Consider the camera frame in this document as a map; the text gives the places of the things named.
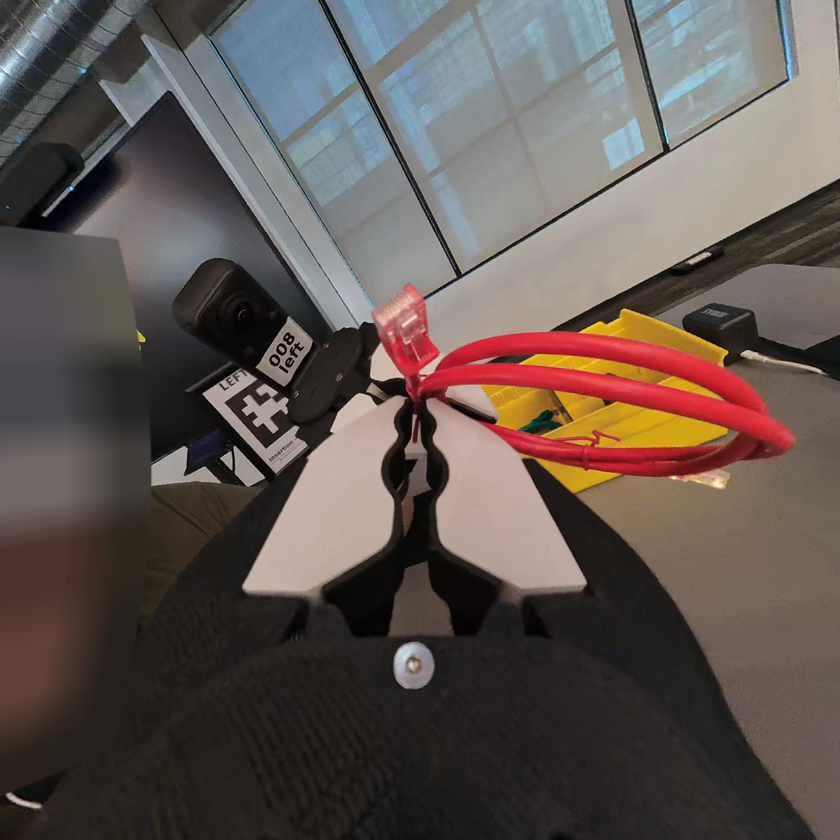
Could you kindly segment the black flat panel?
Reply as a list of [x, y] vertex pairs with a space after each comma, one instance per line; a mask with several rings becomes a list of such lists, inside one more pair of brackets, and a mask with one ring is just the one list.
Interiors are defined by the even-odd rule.
[[759, 338], [758, 351], [771, 359], [803, 364], [815, 368], [828, 377], [839, 381], [839, 336], [814, 344], [805, 349]]

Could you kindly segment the black power adapter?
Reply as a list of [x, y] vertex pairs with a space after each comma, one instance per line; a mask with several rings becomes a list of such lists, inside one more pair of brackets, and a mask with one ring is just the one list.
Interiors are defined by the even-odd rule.
[[685, 315], [681, 325], [688, 333], [724, 350], [725, 366], [760, 346], [760, 331], [752, 309], [708, 303]]

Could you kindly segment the metal ceiling duct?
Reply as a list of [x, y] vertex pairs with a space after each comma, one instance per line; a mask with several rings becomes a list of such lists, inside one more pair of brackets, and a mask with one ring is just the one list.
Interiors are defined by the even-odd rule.
[[1, 2], [3, 164], [148, 5], [148, 1]]

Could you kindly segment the yellow plastic bin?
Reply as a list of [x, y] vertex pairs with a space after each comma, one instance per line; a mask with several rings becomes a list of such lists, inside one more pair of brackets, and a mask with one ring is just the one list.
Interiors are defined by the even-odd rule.
[[[597, 322], [582, 332], [651, 343], [696, 356], [717, 366], [723, 366], [725, 358], [724, 350], [708, 341], [626, 309], [615, 320]], [[712, 396], [709, 390], [697, 384], [630, 364], [546, 353], [534, 354], [522, 364], [622, 376], [635, 382]], [[604, 435], [601, 441], [603, 447], [688, 447], [705, 445], [727, 432], [725, 427], [696, 419], [571, 392], [547, 392], [512, 385], [483, 385], [482, 389], [498, 411], [498, 425], [507, 428], [519, 430], [551, 410], [555, 415], [554, 421], [559, 425], [542, 433], [551, 439], [590, 438], [597, 431]]]

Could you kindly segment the black speaker bar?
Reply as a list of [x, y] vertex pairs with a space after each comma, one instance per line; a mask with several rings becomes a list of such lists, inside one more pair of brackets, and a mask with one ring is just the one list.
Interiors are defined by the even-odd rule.
[[84, 170], [67, 143], [35, 143], [2, 171], [1, 226], [26, 227], [40, 217]]

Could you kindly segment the black floor device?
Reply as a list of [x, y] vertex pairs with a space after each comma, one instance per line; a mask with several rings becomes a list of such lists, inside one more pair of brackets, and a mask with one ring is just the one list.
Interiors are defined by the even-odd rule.
[[724, 255], [725, 248], [722, 245], [713, 245], [704, 248], [687, 259], [681, 260], [679, 263], [670, 267], [669, 272], [678, 277], [686, 276], [703, 266], [709, 265]]

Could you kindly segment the black wall screen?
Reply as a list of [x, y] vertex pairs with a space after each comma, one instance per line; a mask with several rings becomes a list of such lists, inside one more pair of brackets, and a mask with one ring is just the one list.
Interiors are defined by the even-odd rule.
[[150, 403], [151, 457], [203, 434], [208, 414], [186, 389], [226, 364], [186, 334], [172, 302], [206, 260], [247, 269], [316, 340], [331, 328], [248, 209], [192, 121], [168, 93], [49, 214], [61, 233], [116, 239]]

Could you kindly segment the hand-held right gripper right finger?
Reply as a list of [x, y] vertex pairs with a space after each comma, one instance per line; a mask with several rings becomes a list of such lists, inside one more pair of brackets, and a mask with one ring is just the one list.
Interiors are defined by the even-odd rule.
[[455, 632], [478, 632], [498, 603], [585, 591], [584, 573], [526, 462], [501, 437], [430, 400], [423, 446], [429, 580]]

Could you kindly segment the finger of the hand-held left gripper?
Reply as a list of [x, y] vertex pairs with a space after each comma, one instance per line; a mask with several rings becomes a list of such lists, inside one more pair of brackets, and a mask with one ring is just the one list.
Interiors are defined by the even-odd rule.
[[338, 433], [391, 399], [389, 395], [375, 395], [368, 392], [353, 395], [336, 413], [330, 433]]
[[478, 421], [495, 424], [499, 412], [480, 385], [453, 385], [445, 393], [446, 400], [456, 410]]

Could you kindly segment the large window with blind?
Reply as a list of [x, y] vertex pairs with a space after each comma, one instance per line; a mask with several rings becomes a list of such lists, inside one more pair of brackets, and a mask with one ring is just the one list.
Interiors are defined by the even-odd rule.
[[789, 80], [782, 2], [242, 2], [208, 39], [368, 298], [437, 289]]

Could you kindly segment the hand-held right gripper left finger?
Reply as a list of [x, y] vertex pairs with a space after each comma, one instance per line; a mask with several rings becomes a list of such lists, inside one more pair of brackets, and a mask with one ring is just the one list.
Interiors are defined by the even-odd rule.
[[243, 591], [336, 606], [355, 632], [386, 627], [402, 580], [411, 403], [393, 397], [332, 434], [308, 458]]

